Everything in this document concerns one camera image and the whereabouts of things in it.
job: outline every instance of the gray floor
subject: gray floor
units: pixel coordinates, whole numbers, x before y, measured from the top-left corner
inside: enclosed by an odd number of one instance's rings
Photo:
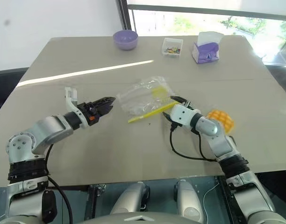
[[[286,203],[270,192],[267,188],[264,187],[264,189],[272,199],[276,212],[286,219]]]
[[[173,199],[173,187],[177,181],[176,179],[144,181],[145,184],[150,186],[148,211],[177,213],[176,202]],[[187,181],[194,186],[201,202],[205,192],[217,183],[213,177],[192,177],[187,178]],[[108,215],[120,194],[131,184],[132,183],[107,184],[105,192],[98,197],[96,217]],[[6,201],[5,190],[5,188],[0,188],[0,216],[4,214]],[[85,215],[87,193],[81,191],[65,191],[65,193],[71,204],[74,223],[82,222]],[[221,193],[219,186],[217,186],[206,196],[205,207],[209,215],[209,224],[213,224],[214,220],[219,220],[222,224],[230,223]],[[57,191],[55,191],[55,194],[58,215],[52,224],[67,224],[67,208],[61,195]]]

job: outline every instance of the yellow object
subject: yellow object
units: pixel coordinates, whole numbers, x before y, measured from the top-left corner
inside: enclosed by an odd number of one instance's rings
[[[131,122],[134,122],[134,121],[143,119],[143,118],[147,118],[147,117],[150,117],[150,116],[155,115],[155,114],[157,114],[157,113],[163,112],[164,110],[167,110],[167,109],[173,107],[173,106],[176,105],[176,104],[178,104],[178,102],[177,102],[177,101],[174,101],[174,102],[169,103],[169,104],[167,104],[167,105],[165,105],[165,106],[162,106],[162,107],[160,107],[160,108],[158,108],[158,109],[156,109],[156,110],[154,110],[154,111],[151,111],[151,112],[149,112],[149,113],[147,113],[147,114],[144,114],[144,115],[142,115],[142,116],[138,116],[138,117],[129,119],[129,120],[128,120],[128,123],[131,123]]]
[[[233,129],[234,121],[224,111],[212,110],[210,113],[208,113],[207,118],[220,121],[224,126],[224,130],[226,134],[230,133],[230,131]]]
[[[167,90],[163,86],[158,86],[151,89],[152,97],[155,99],[170,99]]]

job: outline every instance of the window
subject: window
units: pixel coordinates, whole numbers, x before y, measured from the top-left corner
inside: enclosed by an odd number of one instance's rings
[[[198,35],[216,31],[243,35],[263,62],[273,62],[286,43],[286,21],[241,16],[130,10],[132,28],[141,36]]]

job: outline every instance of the white tissue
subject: white tissue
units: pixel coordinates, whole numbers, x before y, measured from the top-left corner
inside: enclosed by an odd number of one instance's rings
[[[224,34],[220,34],[218,32],[209,31],[209,32],[200,32],[198,35],[197,46],[201,46],[207,43],[220,43],[220,40]]]

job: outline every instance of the white wall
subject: white wall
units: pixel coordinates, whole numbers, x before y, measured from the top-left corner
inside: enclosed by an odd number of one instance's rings
[[[52,37],[120,29],[115,0],[0,0],[0,70],[29,67]]]

